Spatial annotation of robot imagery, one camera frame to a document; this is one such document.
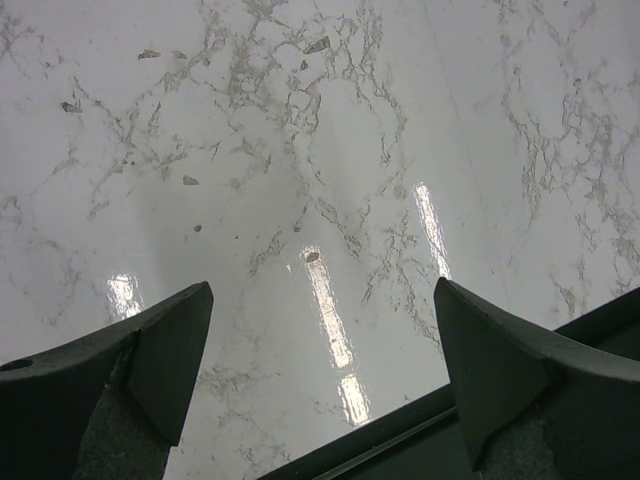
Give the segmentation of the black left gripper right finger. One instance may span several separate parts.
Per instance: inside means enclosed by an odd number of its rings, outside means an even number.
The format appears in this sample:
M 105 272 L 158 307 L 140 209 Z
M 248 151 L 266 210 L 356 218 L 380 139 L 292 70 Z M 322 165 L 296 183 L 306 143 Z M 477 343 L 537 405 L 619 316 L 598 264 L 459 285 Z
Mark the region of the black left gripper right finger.
M 555 330 L 440 279 L 436 317 L 472 468 L 485 479 L 639 475 L 639 294 Z

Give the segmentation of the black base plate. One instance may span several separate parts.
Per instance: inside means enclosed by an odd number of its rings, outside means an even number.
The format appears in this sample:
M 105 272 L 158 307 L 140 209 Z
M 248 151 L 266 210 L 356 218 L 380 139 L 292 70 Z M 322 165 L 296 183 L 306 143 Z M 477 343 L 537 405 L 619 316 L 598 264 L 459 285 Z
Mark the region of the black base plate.
M 639 356 L 639 291 L 630 291 L 557 328 L 557 334 L 612 353 Z M 265 479 L 329 479 L 431 426 L 457 421 L 449 384 L 334 440 L 276 470 Z

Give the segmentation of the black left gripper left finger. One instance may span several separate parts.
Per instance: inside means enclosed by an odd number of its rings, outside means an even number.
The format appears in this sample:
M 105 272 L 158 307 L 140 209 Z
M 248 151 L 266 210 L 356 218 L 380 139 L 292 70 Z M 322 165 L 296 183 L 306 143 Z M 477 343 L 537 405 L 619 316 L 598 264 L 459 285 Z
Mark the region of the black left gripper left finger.
M 161 479 L 181 439 L 214 297 L 196 283 L 1 367 L 4 479 Z

